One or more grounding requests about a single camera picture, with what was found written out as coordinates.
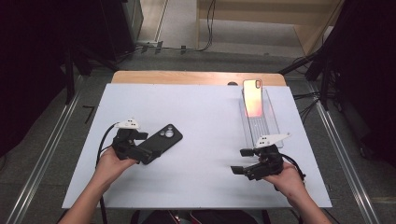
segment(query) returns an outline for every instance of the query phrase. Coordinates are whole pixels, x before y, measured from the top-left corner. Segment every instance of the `clear acrylic stand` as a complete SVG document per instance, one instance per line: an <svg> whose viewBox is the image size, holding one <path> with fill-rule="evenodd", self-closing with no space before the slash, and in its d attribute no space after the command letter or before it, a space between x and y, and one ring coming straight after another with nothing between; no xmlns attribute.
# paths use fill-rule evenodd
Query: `clear acrylic stand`
<svg viewBox="0 0 396 224"><path fill-rule="evenodd" d="M271 99L265 88L262 88L262 115L259 117L250 118L248 116L244 94L242 90L242 97L239 102L241 110L242 123L244 126L245 139L247 147L255 147L256 141L262 135L279 134L279 128L276 123L276 116L272 108ZM276 143L278 148L283 147L283 141Z"/></svg>

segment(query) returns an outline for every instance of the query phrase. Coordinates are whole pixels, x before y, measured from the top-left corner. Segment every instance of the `white tabletop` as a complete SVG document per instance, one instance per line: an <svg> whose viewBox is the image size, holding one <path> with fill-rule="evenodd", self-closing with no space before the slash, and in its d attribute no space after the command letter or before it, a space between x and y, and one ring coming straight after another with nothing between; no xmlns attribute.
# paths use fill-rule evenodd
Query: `white tabletop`
<svg viewBox="0 0 396 224"><path fill-rule="evenodd" d="M265 87L283 141L280 152L306 174L305 186L319 207L331 207L312 148L288 87ZM109 126L134 117L140 132L152 135L168 123L183 139L149 165L126 170L105 194L106 207L134 209L264 209L290 207L274 186L234 175L230 166L249 166L239 100L241 87L107 84L64 199L69 208L89 182L100 141ZM116 134L112 130L104 146Z"/></svg>

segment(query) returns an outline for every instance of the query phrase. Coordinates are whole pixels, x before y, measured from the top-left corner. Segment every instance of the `gray carpet floor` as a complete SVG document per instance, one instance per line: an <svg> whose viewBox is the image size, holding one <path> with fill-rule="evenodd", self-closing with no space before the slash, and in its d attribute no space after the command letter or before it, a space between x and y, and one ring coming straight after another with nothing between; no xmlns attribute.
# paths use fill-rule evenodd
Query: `gray carpet floor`
<svg viewBox="0 0 396 224"><path fill-rule="evenodd" d="M294 59L216 52L187 52L163 49L155 54L149 49L129 56L118 66L121 70L176 70L276 73L290 65ZM63 213L61 208L67 186L76 167L85 138L91 127L91 110L98 106L105 85L113 73L105 67L95 67L90 77L84 77L76 108L65 127L55 153L22 223L55 223ZM304 76L297 72L286 75L287 85L293 94L308 93ZM23 184L35 167L51 132L64 110L65 91L49 105L24 140L7 154L0 171L0 223L5 223L19 196ZM299 110L313 102L312 98L297 100ZM361 157L359 145L347 126L347 121L329 102L330 112L353 164L358 171L375 211L382 223L396 219L396 169L381 160L369 161ZM329 135L318 111L314 108L304 123L309 141L318 161L319 170L328 187L333 208L325 213L333 223L364 223L361 211L352 194L344 171L337 159ZM128 223L133 211L108 209L109 223ZM269 210L273 223L298 223L290 210ZM99 212L92 223L101 223Z"/></svg>

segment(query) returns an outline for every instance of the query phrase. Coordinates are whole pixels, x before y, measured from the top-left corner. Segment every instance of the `table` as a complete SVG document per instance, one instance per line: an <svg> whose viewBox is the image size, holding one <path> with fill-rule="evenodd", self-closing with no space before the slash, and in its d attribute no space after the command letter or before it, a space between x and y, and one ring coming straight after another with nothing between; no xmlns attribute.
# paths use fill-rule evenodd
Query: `table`
<svg viewBox="0 0 396 224"><path fill-rule="evenodd" d="M199 20L206 20L211 2L197 0L197 34ZM217 0L215 20L293 24L308 55L335 23L343 3L344 0Z"/></svg>
<svg viewBox="0 0 396 224"><path fill-rule="evenodd" d="M317 204L331 207L295 103L280 74L121 71L114 75L112 83L106 87L63 208L69 208L74 203L91 178L96 146L106 128L114 120L128 119L131 111L134 111L135 118L142 126L142 132L153 134L166 124L173 123L184 137L151 164L134 165L125 171L104 195L106 207L290 207L286 198L275 191L271 184L248 181L245 176L233 175L230 168L231 165L257 163L257 158L242 158L239 154L239 149L246 146L237 108L241 87L224 85L230 81L240 84L244 79L257 77L263 83L275 85L267 86L266 89L269 96L274 98L273 108L278 114L279 130L292 134L292 137L284 140L281 152L299 162L307 174L307 190ZM109 143L111 139L107 139L105 145Z"/></svg>

